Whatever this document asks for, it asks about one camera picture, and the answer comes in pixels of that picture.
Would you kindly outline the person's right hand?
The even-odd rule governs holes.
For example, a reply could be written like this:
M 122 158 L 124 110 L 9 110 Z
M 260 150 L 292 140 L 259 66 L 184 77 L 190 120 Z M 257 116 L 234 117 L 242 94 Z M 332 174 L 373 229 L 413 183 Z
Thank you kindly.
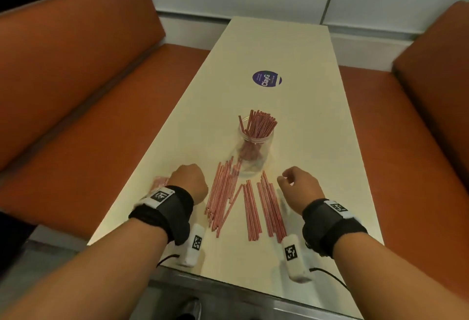
M 318 180 L 307 171 L 296 168 L 296 180 L 288 189 L 281 189 L 289 207 L 302 215 L 304 209 L 317 199 L 325 199 Z

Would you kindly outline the person's left hand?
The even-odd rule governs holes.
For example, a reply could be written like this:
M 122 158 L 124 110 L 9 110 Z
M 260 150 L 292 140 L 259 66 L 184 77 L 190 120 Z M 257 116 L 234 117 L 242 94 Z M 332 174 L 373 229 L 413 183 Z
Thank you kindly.
M 196 164 L 180 165 L 168 179 L 167 186 L 177 186 L 184 189 L 198 205 L 208 195 L 208 185 L 202 169 Z

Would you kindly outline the person's right forearm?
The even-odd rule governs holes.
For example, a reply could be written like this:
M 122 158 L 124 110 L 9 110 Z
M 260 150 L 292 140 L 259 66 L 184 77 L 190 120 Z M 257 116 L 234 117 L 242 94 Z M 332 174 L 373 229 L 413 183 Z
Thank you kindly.
M 364 320 L 469 320 L 469 303 L 365 233 L 342 236 L 333 259 Z

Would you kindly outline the person's left forearm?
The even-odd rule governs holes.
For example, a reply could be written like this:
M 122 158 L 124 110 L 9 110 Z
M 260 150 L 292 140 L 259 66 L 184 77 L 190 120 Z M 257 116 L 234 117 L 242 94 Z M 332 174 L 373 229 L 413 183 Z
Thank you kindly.
M 0 320 L 124 320 L 168 243 L 160 227 L 130 219 L 40 280 Z

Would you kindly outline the clear plastic jar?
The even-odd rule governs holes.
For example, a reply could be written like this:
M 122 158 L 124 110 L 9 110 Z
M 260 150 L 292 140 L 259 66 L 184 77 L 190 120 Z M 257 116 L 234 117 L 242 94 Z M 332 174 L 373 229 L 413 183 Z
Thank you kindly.
M 261 173 L 268 160 L 274 131 L 266 138 L 254 139 L 244 134 L 239 126 L 235 137 L 232 155 L 235 163 L 241 161 L 240 176 L 250 178 Z

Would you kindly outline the pile of loose red straws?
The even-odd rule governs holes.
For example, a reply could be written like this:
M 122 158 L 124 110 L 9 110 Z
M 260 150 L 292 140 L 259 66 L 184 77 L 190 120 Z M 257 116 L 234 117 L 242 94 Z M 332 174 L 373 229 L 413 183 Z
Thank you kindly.
M 204 215 L 215 238 L 235 228 L 249 242 L 266 237 L 280 244 L 287 236 L 286 217 L 270 170 L 254 170 L 240 157 L 218 162 Z

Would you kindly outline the bunch of upright red straws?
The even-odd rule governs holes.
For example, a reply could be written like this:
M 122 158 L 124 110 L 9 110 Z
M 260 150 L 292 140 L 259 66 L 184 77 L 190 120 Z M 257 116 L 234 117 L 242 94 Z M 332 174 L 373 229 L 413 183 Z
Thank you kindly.
M 276 118 L 261 110 L 250 110 L 246 117 L 238 116 L 238 126 L 241 127 L 242 132 L 254 139 L 268 137 L 277 124 Z

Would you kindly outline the round purple sticker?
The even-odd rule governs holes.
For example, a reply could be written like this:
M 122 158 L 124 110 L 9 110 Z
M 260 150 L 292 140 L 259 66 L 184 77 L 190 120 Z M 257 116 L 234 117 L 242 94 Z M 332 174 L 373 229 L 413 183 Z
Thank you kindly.
M 252 80 L 262 87 L 276 87 L 282 84 L 282 77 L 280 74 L 273 71 L 258 71 L 252 76 Z

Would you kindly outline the orange upholstered bench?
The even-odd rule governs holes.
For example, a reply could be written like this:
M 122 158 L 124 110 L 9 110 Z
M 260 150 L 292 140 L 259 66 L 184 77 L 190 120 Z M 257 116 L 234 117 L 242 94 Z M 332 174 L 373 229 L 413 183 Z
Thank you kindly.
M 391 72 L 339 69 L 385 246 L 469 302 L 469 2 Z
M 0 211 L 90 239 L 209 55 L 152 0 L 0 14 Z

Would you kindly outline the person's black shoe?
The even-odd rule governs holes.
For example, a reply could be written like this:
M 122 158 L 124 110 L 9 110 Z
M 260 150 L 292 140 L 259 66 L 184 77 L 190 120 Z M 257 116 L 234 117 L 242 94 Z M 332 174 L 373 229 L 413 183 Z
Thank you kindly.
M 175 320 L 201 320 L 202 303 L 198 298 L 185 302 Z

